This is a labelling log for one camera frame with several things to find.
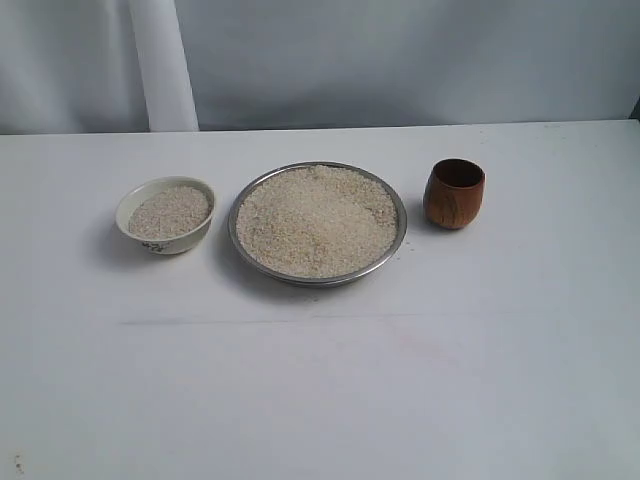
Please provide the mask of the brown wooden cup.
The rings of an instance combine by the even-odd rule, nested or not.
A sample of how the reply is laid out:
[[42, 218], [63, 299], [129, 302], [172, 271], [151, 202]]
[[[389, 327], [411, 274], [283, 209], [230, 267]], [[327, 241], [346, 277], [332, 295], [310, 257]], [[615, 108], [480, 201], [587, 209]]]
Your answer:
[[469, 160], [440, 160], [433, 166], [425, 187], [425, 219], [448, 230], [465, 228], [480, 211], [485, 182], [482, 168]]

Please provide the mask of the rice in bowl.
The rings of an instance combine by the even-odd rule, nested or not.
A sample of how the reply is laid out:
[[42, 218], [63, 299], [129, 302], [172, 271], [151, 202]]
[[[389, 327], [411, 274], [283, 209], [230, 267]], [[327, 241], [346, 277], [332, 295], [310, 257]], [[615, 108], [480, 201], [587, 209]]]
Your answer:
[[144, 201], [132, 213], [128, 228], [136, 237], [165, 240], [185, 235], [211, 211], [207, 196], [191, 186], [168, 188]]

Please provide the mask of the white floral ceramic bowl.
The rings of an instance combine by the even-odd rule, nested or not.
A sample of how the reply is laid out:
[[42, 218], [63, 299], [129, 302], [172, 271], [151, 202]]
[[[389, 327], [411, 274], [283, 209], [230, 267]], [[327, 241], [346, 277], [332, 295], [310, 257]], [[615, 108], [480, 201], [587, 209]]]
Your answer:
[[[202, 221], [183, 234], [166, 238], [146, 238], [134, 233], [131, 223], [135, 211], [154, 196], [174, 187], [189, 187], [204, 196], [207, 201], [207, 211]], [[116, 210], [115, 224], [124, 236], [137, 242], [149, 252], [158, 255], [177, 255], [191, 250], [206, 236], [212, 223], [215, 205], [215, 194], [205, 182], [185, 176], [161, 177], [147, 181], [122, 198]]]

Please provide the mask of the white backdrop curtain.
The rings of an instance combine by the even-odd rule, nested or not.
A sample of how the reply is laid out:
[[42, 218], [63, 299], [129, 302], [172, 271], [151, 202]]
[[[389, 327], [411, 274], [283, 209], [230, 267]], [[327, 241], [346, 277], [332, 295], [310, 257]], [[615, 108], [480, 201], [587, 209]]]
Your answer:
[[622, 119], [635, 1], [5, 1], [5, 134]]

